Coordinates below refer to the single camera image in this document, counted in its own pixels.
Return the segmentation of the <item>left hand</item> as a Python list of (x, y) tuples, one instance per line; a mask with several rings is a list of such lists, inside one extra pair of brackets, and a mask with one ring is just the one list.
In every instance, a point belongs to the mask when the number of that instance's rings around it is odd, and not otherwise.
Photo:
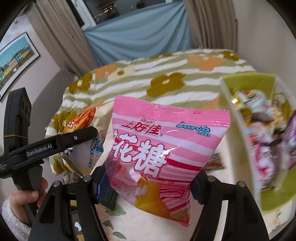
[(46, 196), (46, 189), (48, 188), (48, 182), (45, 178), (41, 180), (42, 195), (39, 196), (37, 191), (28, 190), (15, 190), (9, 195), (9, 201), (11, 203), (11, 210), (13, 214), (24, 224), (31, 226), (32, 223), (24, 209), (24, 205), (28, 203), (36, 203), (38, 208), (41, 207), (42, 202)]

